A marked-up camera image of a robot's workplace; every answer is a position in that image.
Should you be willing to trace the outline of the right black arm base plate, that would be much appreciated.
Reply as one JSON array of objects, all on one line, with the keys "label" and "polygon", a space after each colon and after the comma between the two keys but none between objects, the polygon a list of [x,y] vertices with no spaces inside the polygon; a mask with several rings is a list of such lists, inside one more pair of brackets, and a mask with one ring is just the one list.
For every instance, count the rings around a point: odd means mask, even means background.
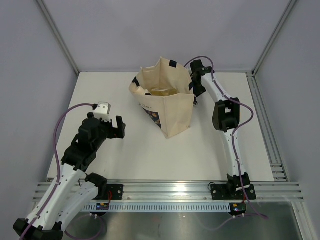
[{"label": "right black arm base plate", "polygon": [[244,199],[256,200],[257,195],[255,191],[255,187],[251,184],[248,188],[245,189],[247,197],[245,196],[242,188],[239,191],[231,191],[227,188],[227,184],[224,183],[214,183],[210,182],[208,184],[208,189],[211,193],[211,197],[213,200],[239,200],[242,201]]}]

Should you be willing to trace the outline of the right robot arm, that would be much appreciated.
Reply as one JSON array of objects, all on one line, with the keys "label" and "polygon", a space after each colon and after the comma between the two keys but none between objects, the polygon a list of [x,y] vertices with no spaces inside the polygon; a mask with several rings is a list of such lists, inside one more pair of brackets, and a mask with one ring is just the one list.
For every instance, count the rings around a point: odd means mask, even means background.
[{"label": "right robot arm", "polygon": [[185,64],[190,66],[192,83],[190,88],[195,97],[209,93],[214,101],[212,124],[221,134],[228,162],[227,182],[222,192],[233,199],[246,198],[251,181],[241,158],[238,130],[254,117],[252,108],[232,97],[215,76],[214,63],[207,56],[198,56]]}]

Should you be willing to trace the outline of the cream cylindrical bottle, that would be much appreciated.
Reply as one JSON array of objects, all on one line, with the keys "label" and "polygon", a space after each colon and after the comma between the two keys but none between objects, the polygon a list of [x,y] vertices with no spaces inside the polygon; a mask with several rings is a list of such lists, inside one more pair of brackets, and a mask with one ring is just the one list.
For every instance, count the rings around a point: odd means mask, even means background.
[{"label": "cream cylindrical bottle", "polygon": [[147,89],[145,89],[145,88],[143,88],[143,87],[141,87],[141,86],[137,86],[136,88],[134,88],[134,89],[133,89],[133,92],[134,92],[135,94],[138,94],[138,95],[148,95],[148,96],[151,96],[151,93],[150,93]]}]

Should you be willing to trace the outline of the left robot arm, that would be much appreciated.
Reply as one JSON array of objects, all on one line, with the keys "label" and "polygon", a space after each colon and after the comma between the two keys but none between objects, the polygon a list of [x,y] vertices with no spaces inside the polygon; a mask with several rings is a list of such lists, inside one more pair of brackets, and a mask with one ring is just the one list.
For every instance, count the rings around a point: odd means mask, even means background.
[{"label": "left robot arm", "polygon": [[89,201],[111,201],[108,180],[97,173],[87,175],[80,189],[68,195],[86,174],[105,140],[125,137],[126,124],[121,116],[116,117],[116,123],[114,127],[111,120],[88,113],[58,162],[57,176],[41,201],[26,218],[15,221],[13,229],[21,240],[61,240],[69,223]]}]

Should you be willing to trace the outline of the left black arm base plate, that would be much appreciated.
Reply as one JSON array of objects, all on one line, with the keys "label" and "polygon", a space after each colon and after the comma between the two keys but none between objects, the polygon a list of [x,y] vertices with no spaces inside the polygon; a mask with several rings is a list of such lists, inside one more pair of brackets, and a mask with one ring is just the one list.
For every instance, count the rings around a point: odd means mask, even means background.
[{"label": "left black arm base plate", "polygon": [[124,185],[123,184],[105,184],[99,190],[99,200],[120,201],[123,199]]}]

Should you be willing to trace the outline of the clear amber soap bottle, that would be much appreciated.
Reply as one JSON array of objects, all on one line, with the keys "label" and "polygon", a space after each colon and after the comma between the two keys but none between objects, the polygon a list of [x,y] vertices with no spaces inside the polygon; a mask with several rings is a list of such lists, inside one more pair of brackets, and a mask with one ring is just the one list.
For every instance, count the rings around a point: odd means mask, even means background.
[{"label": "clear amber soap bottle", "polygon": [[178,94],[178,91],[175,88],[152,88],[150,90],[152,96],[168,97]]}]

